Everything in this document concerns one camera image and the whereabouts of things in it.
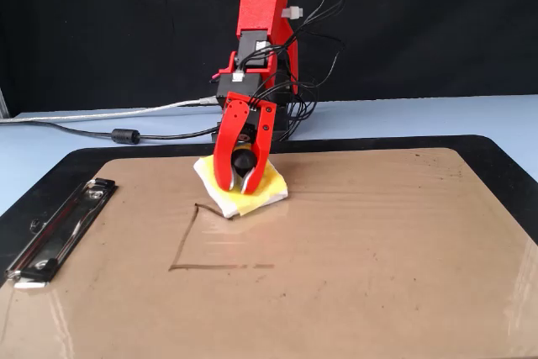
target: cardboard clipboard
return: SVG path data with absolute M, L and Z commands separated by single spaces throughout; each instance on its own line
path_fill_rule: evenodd
M 272 156 L 290 199 L 233 221 L 194 156 L 107 162 L 118 191 L 53 283 L 0 289 L 1 356 L 538 355 L 534 228 L 461 150 L 370 149 Z

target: white cable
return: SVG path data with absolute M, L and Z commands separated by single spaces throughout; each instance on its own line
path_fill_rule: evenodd
M 1 123 L 15 123 L 15 122 L 30 122 L 30 121 L 62 121 L 62 120 L 84 120 L 84 119 L 106 119 L 106 118 L 123 118 L 131 117 L 138 114 L 154 113 L 155 111 L 162 111 L 163 109 L 184 107 L 186 105 L 216 105 L 218 104 L 215 96 L 200 98 L 198 100 L 181 101 L 179 103 L 161 105 L 160 107 L 143 108 L 135 111 L 125 111 L 123 113 L 108 113 L 108 114 L 88 114 L 88 115 L 67 115 L 59 117 L 31 117 L 31 118 L 6 118 L 0 119 Z

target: light blue table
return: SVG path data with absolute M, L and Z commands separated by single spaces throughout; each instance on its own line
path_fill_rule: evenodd
M 84 112 L 21 114 L 42 116 Z M 143 135 L 174 135 L 215 126 L 218 107 L 176 108 L 127 119 L 63 123 L 76 129 L 137 129 Z M 426 135 L 483 135 L 538 180 L 538 95 L 421 98 L 321 103 L 294 140 Z M 210 136 L 161 143 L 205 143 Z M 0 127 L 0 214 L 71 151 L 114 147 L 111 140 L 69 135 L 32 126 Z

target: yellow cloth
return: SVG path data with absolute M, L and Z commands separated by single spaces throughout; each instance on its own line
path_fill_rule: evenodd
M 201 157 L 194 164 L 194 170 L 202 178 L 209 196 L 221 208 L 225 218 L 235 214 L 248 214 L 260 206 L 280 201 L 287 197 L 287 185 L 284 178 L 268 161 L 260 184 L 251 195 L 244 195 L 240 185 L 235 184 L 231 191 L 223 191 L 217 184 L 213 170 L 213 156 Z

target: black rubber ball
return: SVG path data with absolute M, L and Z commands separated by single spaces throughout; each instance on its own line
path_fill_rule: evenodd
M 235 172 L 244 177 L 257 163 L 256 155 L 249 149 L 237 149 L 232 153 L 232 166 Z

